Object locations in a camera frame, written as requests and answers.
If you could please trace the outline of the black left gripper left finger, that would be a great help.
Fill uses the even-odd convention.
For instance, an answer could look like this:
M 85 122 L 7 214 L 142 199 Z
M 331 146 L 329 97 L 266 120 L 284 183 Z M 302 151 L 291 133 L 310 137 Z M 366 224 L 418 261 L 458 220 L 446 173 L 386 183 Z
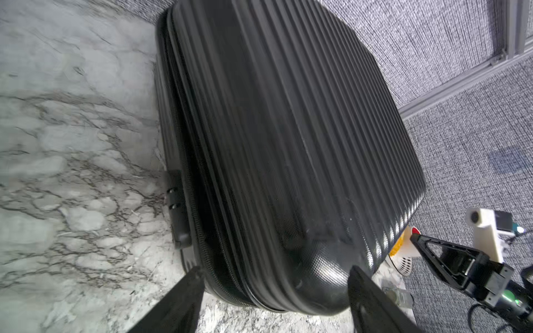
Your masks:
M 204 293 L 204 271 L 195 266 L 129 332 L 195 332 Z

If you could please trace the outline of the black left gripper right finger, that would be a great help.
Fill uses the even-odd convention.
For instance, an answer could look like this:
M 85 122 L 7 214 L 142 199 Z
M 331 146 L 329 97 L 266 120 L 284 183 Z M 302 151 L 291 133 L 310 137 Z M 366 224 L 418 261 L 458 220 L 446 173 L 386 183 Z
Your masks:
M 348 276 L 348 299 L 354 332 L 422 332 L 359 266 Z

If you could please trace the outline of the black ribbed hard-shell suitcase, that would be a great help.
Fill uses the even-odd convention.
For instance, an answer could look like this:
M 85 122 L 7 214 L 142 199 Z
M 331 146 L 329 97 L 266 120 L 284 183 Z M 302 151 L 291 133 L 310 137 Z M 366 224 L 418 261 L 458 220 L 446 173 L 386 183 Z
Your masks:
M 426 192 L 372 53 L 318 1 L 176 1 L 155 38 L 183 269 L 233 305 L 345 311 Z

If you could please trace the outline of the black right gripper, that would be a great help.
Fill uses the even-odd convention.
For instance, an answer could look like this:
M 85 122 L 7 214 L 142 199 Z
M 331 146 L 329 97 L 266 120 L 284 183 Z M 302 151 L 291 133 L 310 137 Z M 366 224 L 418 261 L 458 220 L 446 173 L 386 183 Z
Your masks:
M 410 241 L 438 280 L 458 291 L 467 291 L 478 306 L 511 328 L 532 328 L 531 266 L 522 270 L 519 284 L 512 280 L 511 266 L 493 262 L 475 248 L 422 234 L 412 235 Z

